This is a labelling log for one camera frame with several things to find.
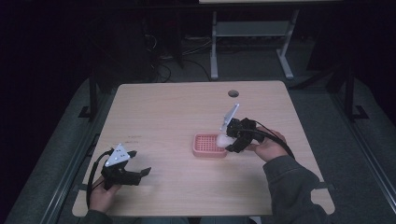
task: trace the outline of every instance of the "person's left hand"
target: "person's left hand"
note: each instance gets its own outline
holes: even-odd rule
[[[100,176],[93,184],[94,188],[90,198],[90,209],[106,213],[114,203],[114,197],[121,188],[121,185],[113,185],[110,189],[105,190],[105,178]]]

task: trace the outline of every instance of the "person's right hand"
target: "person's right hand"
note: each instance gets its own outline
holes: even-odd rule
[[[257,128],[260,131],[269,133],[267,130],[265,130],[263,127],[258,127]],[[271,130],[278,138],[282,139],[286,143],[285,136],[283,136],[281,133]],[[255,145],[255,144],[250,144],[246,150],[254,151],[256,154],[262,158],[262,160],[268,162],[276,157],[279,156],[287,156],[288,153],[286,150],[280,146],[278,143],[274,142],[273,140],[269,138],[264,138],[264,141],[262,141],[261,144]]]

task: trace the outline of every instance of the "red basket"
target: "red basket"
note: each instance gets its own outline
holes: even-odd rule
[[[192,154],[196,157],[205,158],[224,158],[227,156],[227,150],[224,147],[216,145],[216,133],[199,133],[195,135]]]

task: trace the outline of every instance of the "table top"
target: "table top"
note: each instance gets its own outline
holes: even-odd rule
[[[231,90],[239,96],[230,97]],[[192,154],[194,136],[219,133],[235,103],[240,104],[235,118],[255,119],[284,134],[296,160],[323,180],[285,85],[249,81],[121,85],[83,183],[88,182],[93,162],[122,143],[128,151],[137,151],[126,170],[152,169],[139,186],[121,188],[108,212],[112,216],[270,215],[264,161],[254,152],[228,153],[223,159]],[[312,200],[327,213],[334,211],[327,189],[315,189]],[[73,214],[83,217],[86,212],[85,191],[80,190]]]

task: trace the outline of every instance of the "hole in table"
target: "hole in table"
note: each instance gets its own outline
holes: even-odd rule
[[[228,91],[228,95],[229,95],[230,97],[235,98],[235,97],[237,97],[237,96],[239,95],[239,92],[238,92],[238,91],[235,91],[235,90],[231,90],[231,91]]]

